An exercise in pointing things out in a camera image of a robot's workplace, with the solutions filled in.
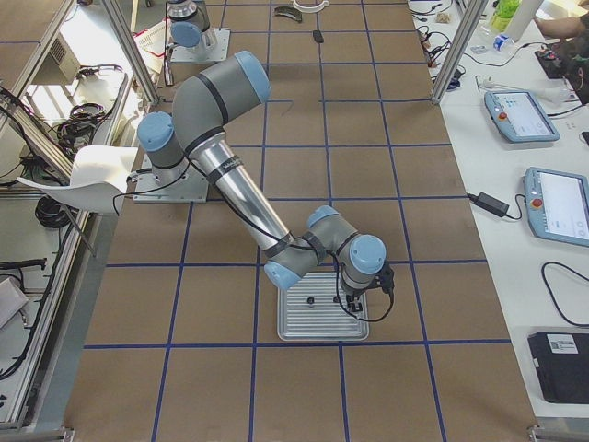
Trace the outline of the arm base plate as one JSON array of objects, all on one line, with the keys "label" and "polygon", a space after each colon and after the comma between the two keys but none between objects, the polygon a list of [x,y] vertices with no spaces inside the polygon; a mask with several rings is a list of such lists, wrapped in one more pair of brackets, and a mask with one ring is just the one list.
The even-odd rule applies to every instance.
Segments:
[{"label": "arm base plate", "polygon": [[173,64],[213,64],[222,62],[228,54],[230,29],[209,28],[202,32],[191,23],[174,24],[171,30],[173,40],[171,55]]},{"label": "arm base plate", "polygon": [[157,150],[143,147],[142,167],[149,169],[139,176],[133,200],[138,204],[204,203],[208,181],[197,172],[177,145]]}]

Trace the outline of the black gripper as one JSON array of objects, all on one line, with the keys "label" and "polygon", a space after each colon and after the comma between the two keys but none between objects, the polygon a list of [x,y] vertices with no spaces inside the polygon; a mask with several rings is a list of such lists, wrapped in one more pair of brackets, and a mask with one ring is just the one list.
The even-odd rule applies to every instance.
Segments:
[{"label": "black gripper", "polygon": [[[348,285],[347,283],[344,283],[343,284],[343,291],[346,296],[347,307],[351,311],[355,311],[353,302],[357,302],[360,299],[360,297],[362,296],[362,294],[364,294],[369,289],[370,289],[370,286],[358,288],[358,287],[352,287],[352,286]],[[356,303],[356,307],[357,307],[357,311],[364,311],[363,304],[361,301],[358,301]]]}]

